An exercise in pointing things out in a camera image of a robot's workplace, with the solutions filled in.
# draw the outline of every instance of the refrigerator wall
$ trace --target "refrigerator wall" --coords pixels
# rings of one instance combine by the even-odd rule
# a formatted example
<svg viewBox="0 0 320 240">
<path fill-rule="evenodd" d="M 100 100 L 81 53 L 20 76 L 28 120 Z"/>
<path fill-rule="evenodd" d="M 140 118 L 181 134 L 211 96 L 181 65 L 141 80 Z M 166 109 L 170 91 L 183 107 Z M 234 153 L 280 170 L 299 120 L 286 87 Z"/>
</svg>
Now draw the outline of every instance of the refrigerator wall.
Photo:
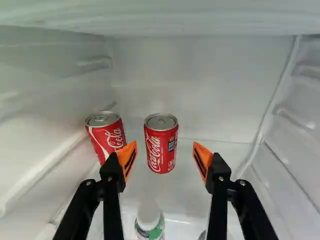
<svg viewBox="0 0 320 240">
<path fill-rule="evenodd" d="M 97 163 L 84 119 L 113 101 L 108 65 L 80 64 L 105 58 L 106 42 L 32 28 L 0 32 L 0 238 L 33 240 Z"/>
<path fill-rule="evenodd" d="M 319 238 L 319 53 L 317 36 L 301 40 L 262 146 L 244 174 L 283 239 Z"/>
<path fill-rule="evenodd" d="M 111 85 L 129 131 L 170 112 L 179 138 L 252 143 L 292 37 L 142 37 L 113 41 Z"/>
</svg>

